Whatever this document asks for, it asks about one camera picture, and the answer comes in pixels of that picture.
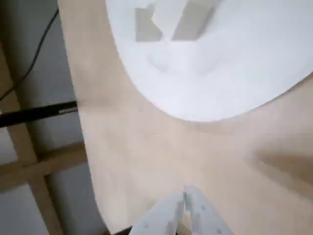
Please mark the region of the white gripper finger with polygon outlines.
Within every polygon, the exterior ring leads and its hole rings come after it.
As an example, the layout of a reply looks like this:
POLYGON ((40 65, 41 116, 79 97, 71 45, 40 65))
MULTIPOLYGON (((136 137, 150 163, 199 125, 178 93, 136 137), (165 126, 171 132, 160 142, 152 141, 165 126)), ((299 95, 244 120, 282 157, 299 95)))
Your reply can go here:
POLYGON ((133 235, 174 235, 183 219, 185 193, 179 192, 156 203, 133 224, 133 235))
POLYGON ((203 192, 195 186, 184 188, 185 210, 190 213, 194 235, 230 235, 231 230, 203 192))

